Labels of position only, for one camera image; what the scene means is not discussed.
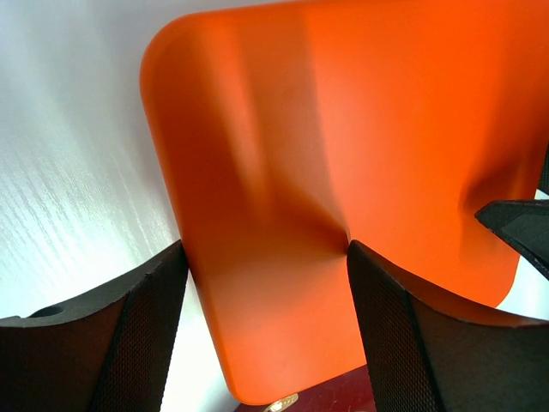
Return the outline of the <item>orange tin lid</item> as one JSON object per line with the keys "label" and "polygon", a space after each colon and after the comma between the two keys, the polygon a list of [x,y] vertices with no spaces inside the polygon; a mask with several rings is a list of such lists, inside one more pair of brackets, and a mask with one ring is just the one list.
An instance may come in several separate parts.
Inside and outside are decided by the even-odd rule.
{"label": "orange tin lid", "polygon": [[365,362],[356,239],[487,306],[519,257],[475,219],[531,198],[545,1],[294,1],[180,17],[141,97],[229,391],[273,401]]}

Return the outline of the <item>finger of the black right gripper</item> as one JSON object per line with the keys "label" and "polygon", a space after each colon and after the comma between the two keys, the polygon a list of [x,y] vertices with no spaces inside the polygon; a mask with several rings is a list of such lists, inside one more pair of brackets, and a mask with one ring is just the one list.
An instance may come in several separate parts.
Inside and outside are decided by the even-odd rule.
{"label": "finger of the black right gripper", "polygon": [[490,232],[548,277],[549,221],[547,200],[498,200],[475,213]]}

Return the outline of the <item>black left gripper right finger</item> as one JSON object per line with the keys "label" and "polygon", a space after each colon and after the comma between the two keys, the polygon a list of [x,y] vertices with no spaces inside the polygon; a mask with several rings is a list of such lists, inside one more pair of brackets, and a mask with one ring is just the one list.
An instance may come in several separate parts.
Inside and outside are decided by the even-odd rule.
{"label": "black left gripper right finger", "polygon": [[358,241],[347,273],[377,410],[547,410],[545,320],[465,299]]}

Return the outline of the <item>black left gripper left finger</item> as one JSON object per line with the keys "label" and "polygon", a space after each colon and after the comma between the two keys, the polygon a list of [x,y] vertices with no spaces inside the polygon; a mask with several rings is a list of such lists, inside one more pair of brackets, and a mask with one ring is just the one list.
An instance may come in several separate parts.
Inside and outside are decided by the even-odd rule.
{"label": "black left gripper left finger", "polygon": [[86,293],[1,321],[3,411],[158,411],[188,262],[177,241]]}

